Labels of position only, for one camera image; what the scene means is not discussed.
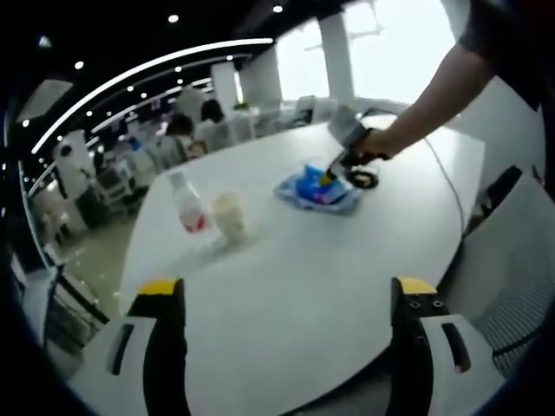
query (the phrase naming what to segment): white table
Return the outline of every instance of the white table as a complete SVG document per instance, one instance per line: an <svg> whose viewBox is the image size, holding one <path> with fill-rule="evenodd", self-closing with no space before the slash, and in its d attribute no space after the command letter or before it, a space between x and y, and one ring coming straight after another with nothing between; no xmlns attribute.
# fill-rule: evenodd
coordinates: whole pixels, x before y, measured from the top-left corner
<svg viewBox="0 0 555 416"><path fill-rule="evenodd" d="M429 139L466 223L484 146L446 128ZM352 216L298 211L272 194L305 161L325 164L339 149L318 125L180 166L208 203L237 192L251 224L245 247L203 261L191 252L208 237L183 231L167 177L154 181L127 250L121 301L128 306L155 272L186 279L193 415L279 414L340 386L389 344L391 278L437 285L447 270L460 243L460 212L424 142L379 164L380 185Z"/></svg>

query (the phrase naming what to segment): floor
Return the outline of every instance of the floor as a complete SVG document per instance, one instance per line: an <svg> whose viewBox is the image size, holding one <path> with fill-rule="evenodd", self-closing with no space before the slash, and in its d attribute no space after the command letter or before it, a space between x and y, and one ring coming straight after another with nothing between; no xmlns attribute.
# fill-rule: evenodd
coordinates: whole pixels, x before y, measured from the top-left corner
<svg viewBox="0 0 555 416"><path fill-rule="evenodd" d="M120 314L119 288L135 216L117 217L63 252L66 271L88 286L109 318Z"/></svg>

